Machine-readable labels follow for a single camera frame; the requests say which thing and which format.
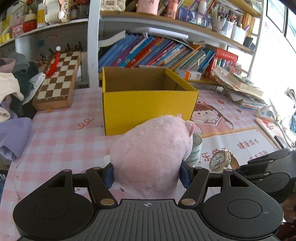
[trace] dark green cloth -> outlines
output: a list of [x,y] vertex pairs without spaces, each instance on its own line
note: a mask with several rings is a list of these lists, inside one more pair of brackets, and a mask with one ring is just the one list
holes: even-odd
[[[38,74],[38,68],[35,66],[33,62],[29,62],[29,68],[27,73],[23,71],[17,71],[14,73],[14,77],[17,79],[20,85],[20,92],[23,94],[24,98],[26,98],[30,91],[33,89],[33,84],[30,82],[30,79]],[[16,113],[18,117],[23,116],[22,109],[22,101],[20,101],[17,97],[12,95],[10,108]]]

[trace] watch face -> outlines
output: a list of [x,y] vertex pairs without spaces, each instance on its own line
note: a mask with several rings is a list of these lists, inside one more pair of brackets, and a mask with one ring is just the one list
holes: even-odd
[[212,172],[218,171],[221,167],[224,166],[225,162],[225,153],[223,151],[217,152],[213,155],[209,163],[209,168]]

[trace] chessboard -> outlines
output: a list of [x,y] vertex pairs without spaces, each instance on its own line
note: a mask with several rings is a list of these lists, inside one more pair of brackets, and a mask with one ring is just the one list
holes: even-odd
[[[33,106],[36,110],[58,109],[71,107],[72,94],[78,67],[80,65],[81,53],[62,53],[55,73],[46,78],[33,98]],[[44,73],[54,62],[47,63]]]

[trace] blue sticker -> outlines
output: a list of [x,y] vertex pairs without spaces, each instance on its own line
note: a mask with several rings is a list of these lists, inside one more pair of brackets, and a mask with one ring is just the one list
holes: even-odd
[[39,40],[38,41],[38,47],[41,48],[44,46],[44,40]]

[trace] open box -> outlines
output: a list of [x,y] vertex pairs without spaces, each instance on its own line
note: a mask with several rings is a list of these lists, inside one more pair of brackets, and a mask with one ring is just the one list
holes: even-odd
[[162,115],[190,120],[198,90],[167,68],[104,67],[102,79],[106,135],[124,134]]

